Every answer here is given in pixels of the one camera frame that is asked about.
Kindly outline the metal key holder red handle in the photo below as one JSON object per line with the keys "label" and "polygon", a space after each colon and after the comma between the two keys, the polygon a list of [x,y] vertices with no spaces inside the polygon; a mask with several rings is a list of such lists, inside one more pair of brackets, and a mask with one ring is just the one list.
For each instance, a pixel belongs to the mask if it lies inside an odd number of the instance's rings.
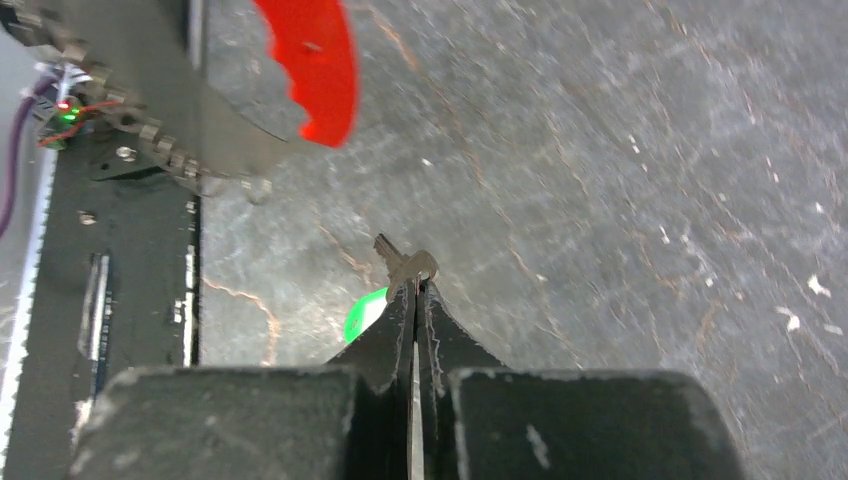
{"label": "metal key holder red handle", "polygon": [[254,24],[293,119],[272,127],[238,104],[190,52],[183,1],[5,1],[2,31],[82,79],[60,96],[40,144],[60,149],[90,126],[204,194],[209,180],[266,185],[289,157],[338,149],[359,111],[355,37],[342,1],[257,1]]}

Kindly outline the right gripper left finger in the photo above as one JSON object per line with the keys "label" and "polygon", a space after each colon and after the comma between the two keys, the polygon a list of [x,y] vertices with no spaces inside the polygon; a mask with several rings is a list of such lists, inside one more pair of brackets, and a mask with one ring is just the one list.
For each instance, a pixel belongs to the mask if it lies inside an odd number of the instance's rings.
{"label": "right gripper left finger", "polygon": [[98,396],[70,479],[406,479],[411,284],[329,362],[134,368]]}

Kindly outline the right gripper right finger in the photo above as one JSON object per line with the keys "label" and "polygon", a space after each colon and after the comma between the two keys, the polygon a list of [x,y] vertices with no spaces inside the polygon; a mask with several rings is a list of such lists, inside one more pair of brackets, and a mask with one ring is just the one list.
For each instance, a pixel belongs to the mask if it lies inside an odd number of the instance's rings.
{"label": "right gripper right finger", "polygon": [[715,402],[669,370],[516,370],[418,295],[428,479],[741,479]]}

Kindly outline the key with green tag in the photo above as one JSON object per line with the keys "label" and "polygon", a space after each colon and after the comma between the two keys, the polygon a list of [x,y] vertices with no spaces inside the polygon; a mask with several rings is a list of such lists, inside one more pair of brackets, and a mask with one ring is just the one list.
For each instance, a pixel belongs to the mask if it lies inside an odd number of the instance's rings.
{"label": "key with green tag", "polygon": [[374,249],[386,265],[388,286],[361,297],[349,310],[343,329],[347,344],[376,322],[406,280],[434,280],[438,275],[438,262],[427,250],[404,254],[384,234],[375,237]]}

